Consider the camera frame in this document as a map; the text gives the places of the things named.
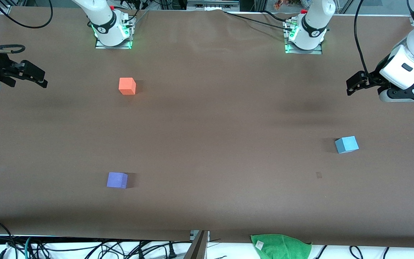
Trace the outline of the orange foam block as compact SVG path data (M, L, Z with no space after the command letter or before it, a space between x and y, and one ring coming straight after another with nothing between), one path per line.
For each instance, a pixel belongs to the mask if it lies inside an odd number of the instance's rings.
M118 89L122 95L136 95L136 82L131 77L121 77Z

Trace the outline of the green microfibre cloth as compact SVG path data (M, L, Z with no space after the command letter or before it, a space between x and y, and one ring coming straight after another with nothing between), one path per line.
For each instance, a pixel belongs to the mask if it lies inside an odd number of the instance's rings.
M308 259L312 251L312 243L286 235L261 234L250 238L260 259Z

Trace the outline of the purple foam block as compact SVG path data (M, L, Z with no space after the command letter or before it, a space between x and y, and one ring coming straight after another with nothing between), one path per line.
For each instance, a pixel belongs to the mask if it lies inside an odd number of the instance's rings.
M122 172L109 172L106 187L126 189L128 174Z

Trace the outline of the brown table cover sheet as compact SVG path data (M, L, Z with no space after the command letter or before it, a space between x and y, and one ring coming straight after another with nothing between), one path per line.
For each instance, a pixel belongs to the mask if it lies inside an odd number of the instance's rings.
M45 28L0 16L0 44L46 73L0 89L0 222L14 235L414 247L414 102L346 94L352 16L321 55L220 10L155 10L130 50L95 49L79 8ZM136 82L122 95L119 78ZM359 149L338 154L335 140ZM109 172L126 189L106 187Z

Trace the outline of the aluminium frame post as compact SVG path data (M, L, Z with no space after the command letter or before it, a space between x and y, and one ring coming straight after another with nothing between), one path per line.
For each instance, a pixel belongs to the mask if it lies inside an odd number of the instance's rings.
M210 231L197 231L197 233L194 234L194 240L189 246L183 259L206 259L206 250L209 240Z

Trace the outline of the light blue foam block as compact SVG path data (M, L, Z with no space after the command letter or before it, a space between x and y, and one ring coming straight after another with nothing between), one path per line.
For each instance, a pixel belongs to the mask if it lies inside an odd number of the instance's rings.
M355 136L342 137L335 140L338 154L346 154L359 149Z

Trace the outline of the aluminium frame rail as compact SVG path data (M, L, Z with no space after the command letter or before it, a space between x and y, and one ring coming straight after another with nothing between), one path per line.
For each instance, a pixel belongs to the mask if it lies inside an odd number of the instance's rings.
M239 0L187 0L186 10L240 11Z

